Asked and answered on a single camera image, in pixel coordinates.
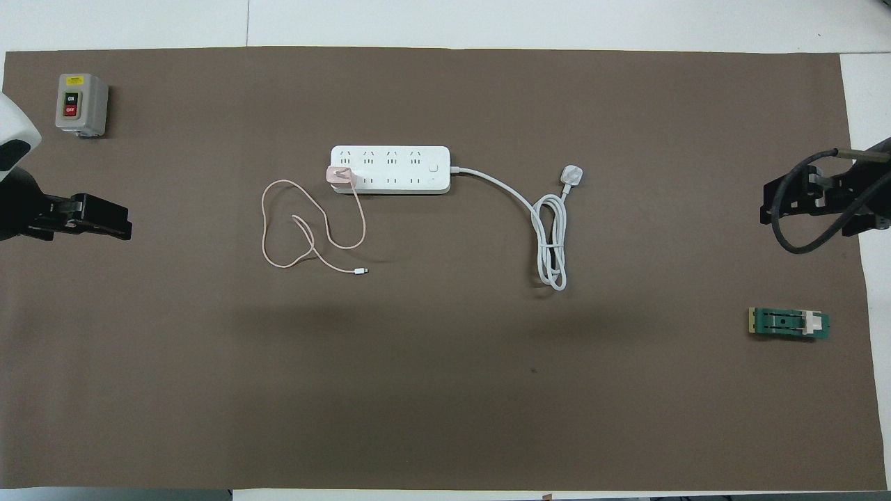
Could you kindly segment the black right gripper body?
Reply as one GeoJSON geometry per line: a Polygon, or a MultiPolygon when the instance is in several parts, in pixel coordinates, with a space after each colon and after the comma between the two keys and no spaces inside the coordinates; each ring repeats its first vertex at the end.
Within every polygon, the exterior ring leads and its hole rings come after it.
{"type": "Polygon", "coordinates": [[[857,161],[846,173],[833,175],[824,189],[822,214],[840,214],[855,205],[867,215],[867,230],[885,230],[890,220],[889,161],[857,161]]]}

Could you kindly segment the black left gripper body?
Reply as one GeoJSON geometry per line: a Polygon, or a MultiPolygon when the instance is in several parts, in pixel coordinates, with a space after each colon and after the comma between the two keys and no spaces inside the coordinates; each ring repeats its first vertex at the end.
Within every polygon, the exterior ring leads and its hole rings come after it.
{"type": "Polygon", "coordinates": [[[53,241],[54,231],[31,226],[51,213],[55,199],[43,193],[35,178],[23,168],[15,167],[1,183],[1,240],[32,237],[53,241]]]}

